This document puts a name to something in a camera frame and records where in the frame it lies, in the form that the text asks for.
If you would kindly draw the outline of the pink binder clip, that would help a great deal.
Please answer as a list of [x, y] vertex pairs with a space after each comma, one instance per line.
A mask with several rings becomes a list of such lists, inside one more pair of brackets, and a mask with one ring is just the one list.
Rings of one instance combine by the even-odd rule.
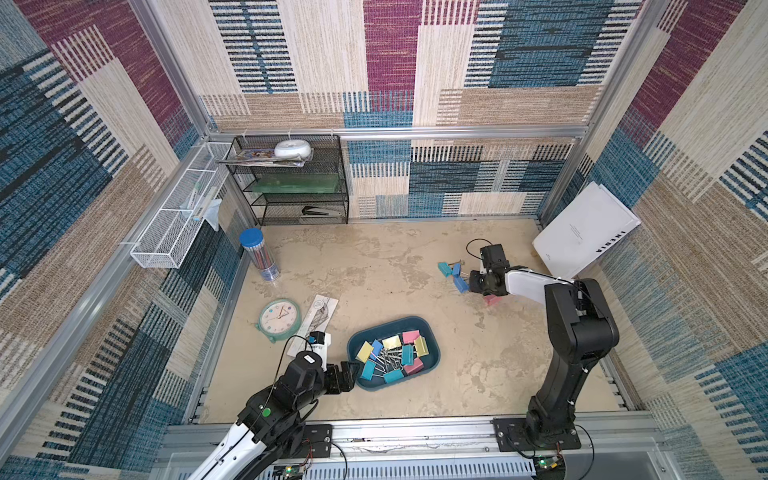
[[402, 338], [402, 344], [412, 344], [414, 345], [416, 341], [421, 337], [421, 333], [419, 330], [411, 330], [411, 331], [405, 331], [401, 334]]
[[404, 365], [403, 370], [407, 376], [415, 375], [424, 369], [424, 363], [420, 358], [415, 358], [410, 365]]
[[487, 295], [487, 296], [483, 297], [483, 300], [484, 300], [485, 304], [488, 307], [490, 307], [490, 306], [493, 306], [493, 305], [497, 304], [501, 300], [501, 298], [498, 297], [498, 296], [495, 296], [495, 295]]

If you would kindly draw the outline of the yellow binder clip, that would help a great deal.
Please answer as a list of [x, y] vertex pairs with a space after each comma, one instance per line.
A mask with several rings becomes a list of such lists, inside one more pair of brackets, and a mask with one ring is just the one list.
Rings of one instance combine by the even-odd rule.
[[428, 356], [430, 354], [426, 339], [423, 336], [417, 337], [414, 342], [414, 350], [418, 358]]
[[359, 348], [355, 356], [355, 359], [365, 364], [369, 360], [372, 353], [373, 353], [373, 346], [369, 342], [364, 341], [361, 347]]
[[399, 335], [393, 335], [385, 338], [381, 341], [382, 346], [387, 351], [400, 351], [402, 349], [402, 342]]

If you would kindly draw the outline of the teal plastic storage box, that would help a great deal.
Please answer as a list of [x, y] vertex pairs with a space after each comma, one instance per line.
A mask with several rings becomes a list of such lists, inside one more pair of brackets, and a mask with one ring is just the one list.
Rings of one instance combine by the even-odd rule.
[[[380, 390], [388, 386], [393, 386], [395, 384], [402, 383], [411, 378], [415, 378], [419, 375], [426, 374], [431, 370], [433, 370], [439, 364], [440, 350], [439, 350], [438, 343], [436, 341], [436, 337], [434, 336], [429, 324], [421, 317], [416, 317], [416, 316], [404, 317], [399, 320], [390, 321], [388, 323], [380, 324], [378, 326], [371, 327], [366, 330], [362, 330], [355, 333], [347, 343], [347, 354], [348, 354], [349, 360], [358, 365], [361, 365], [363, 370], [364, 364], [356, 360], [355, 356], [364, 341], [367, 341], [372, 345], [372, 343], [375, 340], [379, 340], [381, 342], [383, 339], [391, 337], [393, 335], [399, 335], [401, 338], [401, 334], [403, 332], [411, 331], [411, 330], [419, 330], [421, 333], [421, 336], [423, 336], [426, 339], [430, 354], [428, 356], [420, 358], [424, 363], [424, 369], [418, 374], [407, 376], [403, 370], [403, 365], [401, 364], [402, 349], [400, 351], [386, 350], [386, 359], [383, 362], [373, 361], [372, 359], [369, 358], [369, 360], [377, 364], [377, 370], [376, 370], [377, 375], [373, 378], [372, 381], [364, 381], [360, 379], [360, 375], [362, 373], [361, 372], [357, 379], [357, 383], [361, 388], [367, 391]], [[393, 384], [386, 384], [383, 379], [383, 375], [389, 371], [398, 370], [398, 369], [401, 369], [403, 371], [405, 378]]]

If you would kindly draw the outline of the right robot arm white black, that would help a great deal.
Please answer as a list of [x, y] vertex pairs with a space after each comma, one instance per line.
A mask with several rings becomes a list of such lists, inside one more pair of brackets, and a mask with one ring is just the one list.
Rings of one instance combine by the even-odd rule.
[[469, 275], [469, 290], [485, 297], [522, 296], [545, 307], [552, 359], [545, 380], [523, 418], [492, 421], [502, 452], [575, 450], [579, 394], [590, 372], [619, 343], [620, 335], [599, 283], [539, 273], [507, 260], [503, 247], [489, 244], [476, 256], [482, 264]]

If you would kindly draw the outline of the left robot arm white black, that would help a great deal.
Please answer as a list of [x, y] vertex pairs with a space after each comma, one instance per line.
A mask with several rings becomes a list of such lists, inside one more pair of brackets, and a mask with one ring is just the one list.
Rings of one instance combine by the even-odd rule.
[[325, 364], [320, 354], [299, 353], [275, 382], [252, 395], [193, 479], [255, 479], [284, 456], [307, 446], [307, 419], [324, 395], [351, 391], [357, 362]]

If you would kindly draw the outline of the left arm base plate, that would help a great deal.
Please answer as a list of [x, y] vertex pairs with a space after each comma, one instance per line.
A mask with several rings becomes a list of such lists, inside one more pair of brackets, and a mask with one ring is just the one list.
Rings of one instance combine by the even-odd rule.
[[283, 459], [325, 459], [331, 455], [333, 425], [308, 424], [288, 443]]

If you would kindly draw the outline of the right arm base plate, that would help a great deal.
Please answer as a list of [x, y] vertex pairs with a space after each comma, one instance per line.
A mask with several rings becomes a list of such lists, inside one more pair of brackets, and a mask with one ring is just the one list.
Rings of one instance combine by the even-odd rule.
[[574, 428], [559, 433], [535, 432], [524, 417], [497, 417], [491, 424], [501, 452], [578, 450], [582, 447]]

